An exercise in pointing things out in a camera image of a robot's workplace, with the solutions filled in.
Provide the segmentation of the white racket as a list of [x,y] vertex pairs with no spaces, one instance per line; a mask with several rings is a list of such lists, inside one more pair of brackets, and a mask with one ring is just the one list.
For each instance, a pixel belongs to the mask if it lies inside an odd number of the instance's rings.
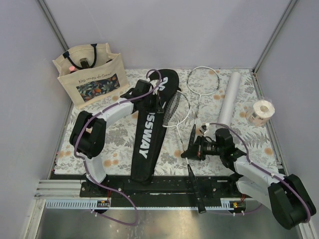
[[[165,128],[175,127],[178,133],[178,138],[182,146],[183,152],[185,152],[185,147],[181,137],[179,126],[187,119],[189,112],[190,112],[189,100],[187,99],[185,94],[177,90],[177,92],[166,104],[166,110],[164,113],[162,125]],[[188,177],[189,177],[191,187],[195,196],[195,202],[196,202],[198,212],[200,214],[206,213],[206,208],[198,188],[196,176],[187,158],[186,158],[186,163],[187,163]]]
[[220,77],[217,71],[211,67],[198,66],[191,70],[186,79],[186,85],[189,90],[198,95],[196,110],[194,113],[194,124],[190,134],[188,149],[190,149],[195,142],[196,123],[198,113],[203,96],[210,96],[220,88]]

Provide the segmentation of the black Crossway racket bag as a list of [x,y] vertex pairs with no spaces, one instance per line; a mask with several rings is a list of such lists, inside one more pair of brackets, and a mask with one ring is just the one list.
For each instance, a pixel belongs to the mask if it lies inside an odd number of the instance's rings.
[[[179,76],[175,70],[160,69],[162,82],[159,85],[159,102],[164,112],[167,104],[180,90]],[[165,138],[163,127],[164,114],[156,110],[143,108],[138,110],[138,121],[131,163],[131,180],[149,184],[155,172],[155,166]]]

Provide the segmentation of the white shuttlecock tube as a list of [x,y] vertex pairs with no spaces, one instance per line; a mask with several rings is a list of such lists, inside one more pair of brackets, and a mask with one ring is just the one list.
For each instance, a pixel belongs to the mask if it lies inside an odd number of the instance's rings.
[[240,87],[240,82],[241,74],[239,72],[233,72],[228,81],[225,97],[218,118],[218,123],[230,126],[237,99],[237,94]]

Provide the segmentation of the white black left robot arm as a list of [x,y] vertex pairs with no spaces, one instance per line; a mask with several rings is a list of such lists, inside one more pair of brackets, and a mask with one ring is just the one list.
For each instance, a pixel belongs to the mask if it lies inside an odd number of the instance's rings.
[[156,115],[163,114],[165,103],[160,83],[153,87],[151,82],[138,80],[135,87],[105,109],[79,113],[69,141],[74,146],[74,156],[83,160],[87,178],[92,182],[90,189],[96,196],[102,197],[108,192],[108,184],[103,181],[106,173],[99,156],[105,145],[107,128],[135,112],[146,112],[147,119],[154,125]]

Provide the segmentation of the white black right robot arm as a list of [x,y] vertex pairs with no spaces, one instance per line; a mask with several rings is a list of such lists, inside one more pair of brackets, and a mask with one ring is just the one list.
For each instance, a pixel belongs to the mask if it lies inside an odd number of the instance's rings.
[[295,174],[270,172],[250,159],[249,150],[235,146],[235,131],[220,125],[215,131],[215,140],[199,136],[181,155],[192,160],[204,160],[208,155],[219,156],[222,164],[233,171],[236,180],[227,184],[228,194],[238,197],[245,194],[273,214],[285,229],[308,223],[317,209],[301,179]]

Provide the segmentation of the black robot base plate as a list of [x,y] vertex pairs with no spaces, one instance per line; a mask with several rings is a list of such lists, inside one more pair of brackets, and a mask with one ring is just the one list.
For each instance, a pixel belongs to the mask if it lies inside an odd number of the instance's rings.
[[[222,206],[222,199],[240,202],[238,191],[231,176],[197,176],[200,194],[206,208]],[[177,208],[196,209],[195,196],[187,176],[155,176],[151,183],[133,182],[130,176],[109,175],[102,185],[117,189],[131,198],[138,208]],[[130,207],[130,202],[121,194],[85,180],[81,184],[79,196],[82,198],[109,198],[111,206]]]

